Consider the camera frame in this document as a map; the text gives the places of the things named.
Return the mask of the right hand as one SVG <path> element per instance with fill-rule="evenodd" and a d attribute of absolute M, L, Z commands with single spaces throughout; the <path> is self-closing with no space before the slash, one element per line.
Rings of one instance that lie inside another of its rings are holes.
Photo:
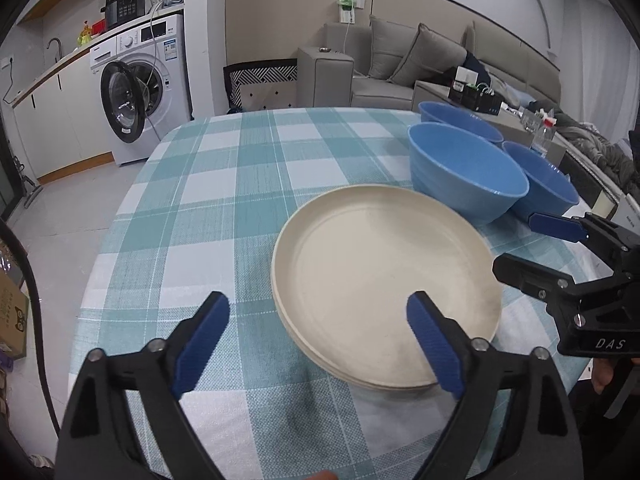
<path fill-rule="evenodd" d="M 592 361 L 591 383 L 595 393 L 603 392 L 604 388 L 612 382 L 618 364 L 623 362 L 628 362 L 628 359 L 594 359 Z"/>

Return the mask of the left hand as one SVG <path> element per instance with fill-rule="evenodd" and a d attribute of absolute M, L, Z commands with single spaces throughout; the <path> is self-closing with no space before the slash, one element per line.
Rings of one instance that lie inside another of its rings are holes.
<path fill-rule="evenodd" d="M 337 475 L 333 471 L 322 470 L 318 471 L 306 480 L 337 480 Z"/>

